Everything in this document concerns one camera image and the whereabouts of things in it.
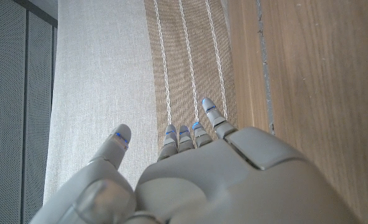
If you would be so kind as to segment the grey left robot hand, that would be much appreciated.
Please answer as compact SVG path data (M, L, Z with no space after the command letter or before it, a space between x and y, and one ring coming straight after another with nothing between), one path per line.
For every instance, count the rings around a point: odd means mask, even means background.
M258 128L233 127L212 100L200 123L169 125L135 187L119 173L131 138L119 125L33 223L358 223L302 153Z

